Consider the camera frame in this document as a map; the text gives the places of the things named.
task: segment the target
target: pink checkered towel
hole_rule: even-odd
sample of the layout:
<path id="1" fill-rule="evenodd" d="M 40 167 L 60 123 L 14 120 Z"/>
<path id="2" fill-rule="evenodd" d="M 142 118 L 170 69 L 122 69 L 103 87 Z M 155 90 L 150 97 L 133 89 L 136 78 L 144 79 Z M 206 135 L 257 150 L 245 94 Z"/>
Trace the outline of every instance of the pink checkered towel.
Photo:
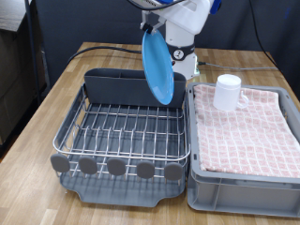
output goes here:
<path id="1" fill-rule="evenodd" d="M 201 170 L 299 178 L 300 145 L 278 93 L 242 88 L 248 107 L 223 112 L 213 105 L 215 89 L 194 87 Z"/>

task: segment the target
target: metal wire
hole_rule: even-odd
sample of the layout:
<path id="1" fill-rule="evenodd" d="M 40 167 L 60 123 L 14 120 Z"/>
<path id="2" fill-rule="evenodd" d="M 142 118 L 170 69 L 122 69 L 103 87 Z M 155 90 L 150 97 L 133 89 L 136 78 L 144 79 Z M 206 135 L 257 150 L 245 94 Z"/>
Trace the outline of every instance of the metal wire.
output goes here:
<path id="1" fill-rule="evenodd" d="M 80 112 L 84 113 L 82 119 L 78 116 Z M 187 165 L 190 149 L 186 149 L 185 122 L 182 109 L 103 104 L 89 104 L 86 107 L 83 99 L 60 148 L 54 147 L 69 158 L 72 177 L 81 172 L 79 158 L 91 156 L 97 162 L 97 179 L 102 174 L 109 175 L 108 158 L 127 160 L 125 179 L 137 176 L 136 167 L 140 160 L 151 160 L 155 165 L 154 177 L 164 178 L 163 170 L 168 162 L 178 162 L 183 167 Z M 126 142 L 129 148 L 123 147 L 122 142 Z"/>

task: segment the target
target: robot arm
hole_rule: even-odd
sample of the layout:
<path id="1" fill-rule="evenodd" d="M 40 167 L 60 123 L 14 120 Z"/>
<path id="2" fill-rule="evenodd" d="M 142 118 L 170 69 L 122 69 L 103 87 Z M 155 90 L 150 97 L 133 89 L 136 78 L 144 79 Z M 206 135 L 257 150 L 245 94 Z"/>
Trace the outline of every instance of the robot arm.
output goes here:
<path id="1" fill-rule="evenodd" d="M 173 0 L 132 0 L 145 8 L 156 8 Z M 187 0 L 171 7 L 151 11 L 159 16 L 158 24 L 151 27 L 152 32 L 166 24 L 166 42 L 172 60 L 173 70 L 183 74 L 187 80 L 199 75 L 197 55 L 194 53 L 194 38 L 198 35 L 208 15 L 215 14 L 220 0 Z M 147 29 L 147 16 L 150 11 L 142 12 L 141 29 Z"/>

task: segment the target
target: cup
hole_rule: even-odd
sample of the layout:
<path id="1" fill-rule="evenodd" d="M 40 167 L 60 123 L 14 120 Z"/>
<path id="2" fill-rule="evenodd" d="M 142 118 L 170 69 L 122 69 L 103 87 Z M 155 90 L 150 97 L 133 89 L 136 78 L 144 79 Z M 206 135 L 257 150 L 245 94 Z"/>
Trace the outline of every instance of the cup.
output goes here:
<path id="1" fill-rule="evenodd" d="M 241 79 L 231 74 L 218 76 L 214 106 L 221 111 L 234 111 L 236 108 L 244 109 L 249 104 L 249 99 L 241 92 Z M 240 95 L 245 101 L 239 102 Z"/>

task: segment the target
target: gray bin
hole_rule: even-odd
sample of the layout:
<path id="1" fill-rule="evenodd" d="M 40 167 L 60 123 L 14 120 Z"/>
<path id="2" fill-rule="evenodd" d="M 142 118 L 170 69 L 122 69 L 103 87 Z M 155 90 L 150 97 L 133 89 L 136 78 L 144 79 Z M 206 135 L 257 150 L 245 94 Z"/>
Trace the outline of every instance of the gray bin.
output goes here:
<path id="1" fill-rule="evenodd" d="M 193 87 L 187 87 L 191 145 L 190 172 L 187 182 L 187 202 L 196 210 L 243 214 L 258 214 L 297 218 L 300 216 L 300 179 L 225 172 L 205 172 L 199 167 L 199 146 L 194 108 Z M 300 116 L 288 92 L 280 87 L 244 86 L 279 94 L 280 109 L 287 123 L 300 140 Z"/>

